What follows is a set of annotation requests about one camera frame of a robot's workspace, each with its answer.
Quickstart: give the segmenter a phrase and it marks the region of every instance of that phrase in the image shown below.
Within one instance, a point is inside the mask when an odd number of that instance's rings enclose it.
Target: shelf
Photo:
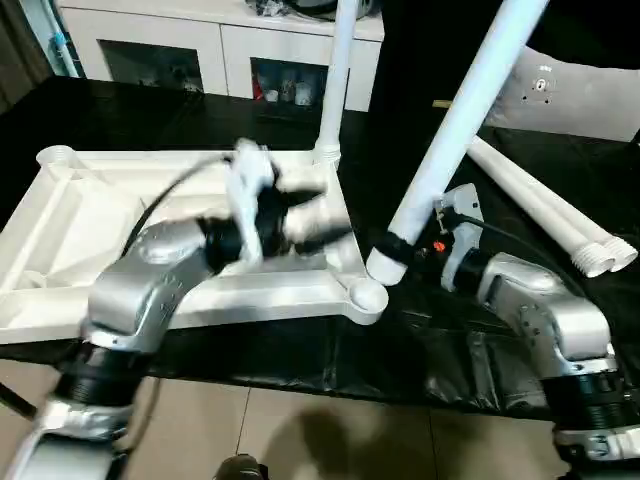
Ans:
[[[178,18],[223,25],[332,36],[333,22],[291,14],[259,17],[244,0],[57,0],[60,8],[120,12],[155,17]],[[364,17],[356,23],[357,40],[382,42],[382,17]]]

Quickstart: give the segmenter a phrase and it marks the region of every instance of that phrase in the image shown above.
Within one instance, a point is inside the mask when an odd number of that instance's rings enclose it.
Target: white panel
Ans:
[[[329,65],[332,37],[222,25],[229,95],[253,98],[251,58]],[[375,80],[380,44],[356,40],[351,52],[345,107],[366,112]]]
[[[99,40],[189,48],[198,53],[205,93],[227,95],[220,26],[174,18],[63,8],[87,77],[111,81]]]

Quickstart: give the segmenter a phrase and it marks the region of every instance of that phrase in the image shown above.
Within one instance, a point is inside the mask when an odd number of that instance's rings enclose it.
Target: white plastic frame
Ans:
[[[49,147],[41,170],[0,236],[0,343],[75,337],[97,275],[116,260],[144,206],[185,168],[220,152],[76,152]],[[285,229],[349,221],[335,168],[310,152],[273,152],[284,189],[326,193],[293,209]],[[216,164],[185,182],[149,223],[199,213],[225,215],[225,169]],[[192,290],[171,328],[345,315],[375,322],[386,290],[367,274],[353,234],[308,258],[283,257],[259,270],[242,263]]]

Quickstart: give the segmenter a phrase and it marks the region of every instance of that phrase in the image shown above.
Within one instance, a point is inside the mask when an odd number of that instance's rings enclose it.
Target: gray floor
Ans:
[[[0,380],[36,404],[55,378],[49,367],[0,361]],[[0,470],[27,428],[0,408]],[[171,380],[128,478],[210,479],[241,452],[268,465],[272,480],[547,480],[566,471],[550,430],[545,422]]]

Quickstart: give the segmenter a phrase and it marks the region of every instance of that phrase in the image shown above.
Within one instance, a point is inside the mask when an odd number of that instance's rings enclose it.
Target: pipe end cap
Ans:
[[[374,248],[367,259],[367,271],[382,285],[391,286],[400,283],[407,271],[407,266],[392,260]]]
[[[609,240],[604,242],[602,246],[609,250],[609,252],[614,256],[615,261],[610,269],[612,272],[622,270],[638,258],[638,250],[633,248],[620,237],[611,237]]]
[[[571,256],[571,261],[587,278],[597,277],[611,270],[615,258],[599,243],[588,243]]]

